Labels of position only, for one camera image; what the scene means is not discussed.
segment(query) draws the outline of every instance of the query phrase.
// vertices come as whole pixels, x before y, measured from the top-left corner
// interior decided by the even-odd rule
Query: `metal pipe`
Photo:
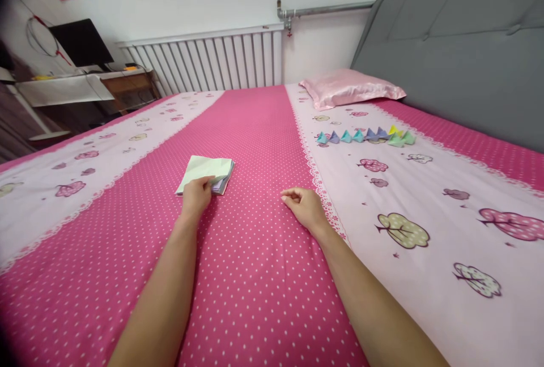
[[[283,10],[282,1],[277,1],[278,18],[283,22],[283,26],[288,30],[287,37],[291,37],[291,22],[295,17],[310,16],[316,14],[335,13],[340,11],[360,10],[371,8],[374,2],[350,3],[349,5],[309,7],[305,9]]]

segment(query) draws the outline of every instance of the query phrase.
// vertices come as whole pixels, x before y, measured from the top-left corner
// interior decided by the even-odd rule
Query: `satin pillowcase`
[[[317,110],[368,101],[374,98],[400,99],[404,90],[390,82],[348,69],[335,70],[299,83],[313,99]]]

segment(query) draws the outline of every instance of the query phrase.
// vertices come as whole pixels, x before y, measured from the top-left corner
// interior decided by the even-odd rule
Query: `green origami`
[[[321,132],[321,133],[319,134],[319,137],[317,138],[317,141],[318,141],[319,143],[326,144],[327,141],[328,141],[327,135],[325,135],[323,132]]]
[[[415,143],[415,136],[413,136],[409,131],[406,131],[406,133],[402,137],[402,140],[404,141],[404,143],[412,145]]]
[[[395,132],[393,136],[391,136],[391,139],[389,139],[388,144],[395,147],[404,147],[404,143],[404,140],[402,140],[398,133]]]
[[[343,142],[346,142],[346,143],[351,143],[351,135],[350,133],[346,130],[344,132],[344,134],[342,135],[342,137],[340,138],[341,141]]]
[[[361,132],[361,129],[357,129],[357,133],[353,136],[353,140],[359,143],[364,141],[364,135]]]

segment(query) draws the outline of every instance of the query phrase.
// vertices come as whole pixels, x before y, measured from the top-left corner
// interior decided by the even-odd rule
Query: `radiator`
[[[118,42],[128,62],[155,71],[164,97],[282,84],[283,24]]]

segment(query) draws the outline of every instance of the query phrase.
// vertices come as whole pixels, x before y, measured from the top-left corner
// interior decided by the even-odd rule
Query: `gray headboard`
[[[544,0],[377,0],[351,68],[405,103],[544,152]]]

